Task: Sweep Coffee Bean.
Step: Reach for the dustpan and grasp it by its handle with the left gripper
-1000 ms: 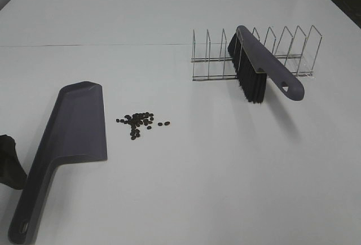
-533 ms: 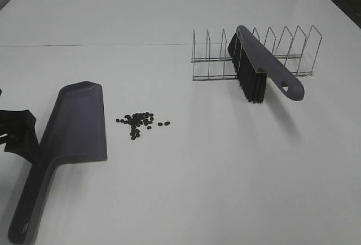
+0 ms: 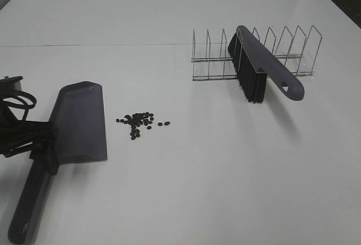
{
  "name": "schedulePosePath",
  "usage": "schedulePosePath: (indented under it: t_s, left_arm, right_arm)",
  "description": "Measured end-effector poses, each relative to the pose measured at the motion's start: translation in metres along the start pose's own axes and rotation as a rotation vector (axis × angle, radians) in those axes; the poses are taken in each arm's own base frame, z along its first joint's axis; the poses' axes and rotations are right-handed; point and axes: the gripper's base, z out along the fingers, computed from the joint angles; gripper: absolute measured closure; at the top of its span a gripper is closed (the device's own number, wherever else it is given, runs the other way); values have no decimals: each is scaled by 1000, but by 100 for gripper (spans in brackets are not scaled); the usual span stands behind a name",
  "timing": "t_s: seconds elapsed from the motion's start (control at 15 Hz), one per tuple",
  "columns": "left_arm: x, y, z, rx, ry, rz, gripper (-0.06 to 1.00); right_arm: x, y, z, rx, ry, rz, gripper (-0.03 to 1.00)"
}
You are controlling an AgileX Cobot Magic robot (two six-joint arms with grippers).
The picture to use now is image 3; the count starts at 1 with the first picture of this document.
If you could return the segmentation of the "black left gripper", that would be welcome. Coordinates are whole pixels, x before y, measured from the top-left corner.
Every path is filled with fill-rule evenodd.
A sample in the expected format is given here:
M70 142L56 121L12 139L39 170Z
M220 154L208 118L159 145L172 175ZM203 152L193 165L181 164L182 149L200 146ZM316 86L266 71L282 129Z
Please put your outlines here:
M8 109L1 109L1 155L12 157L30 151L29 158L43 166L50 175L58 173L54 149L58 129L53 122L18 120Z

